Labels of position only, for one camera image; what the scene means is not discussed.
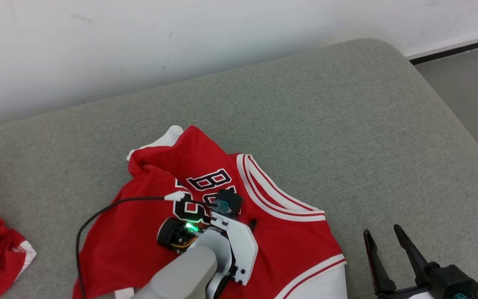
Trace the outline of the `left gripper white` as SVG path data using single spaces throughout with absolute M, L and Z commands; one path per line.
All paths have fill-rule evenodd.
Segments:
M 235 266 L 237 266 L 235 280 L 246 286 L 254 271 L 259 250 L 250 227 L 217 212 L 211 214 L 211 225 L 226 232 L 235 259 Z

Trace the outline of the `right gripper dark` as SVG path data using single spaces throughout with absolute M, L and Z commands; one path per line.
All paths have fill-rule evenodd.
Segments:
M 377 244 L 369 230 L 363 238 L 368 256 L 374 293 L 378 299 L 478 299 L 478 282 L 456 265 L 440 267 L 427 260 L 398 224 L 393 226 L 400 246 L 405 250 L 415 274 L 414 287 L 397 289 L 383 267 Z

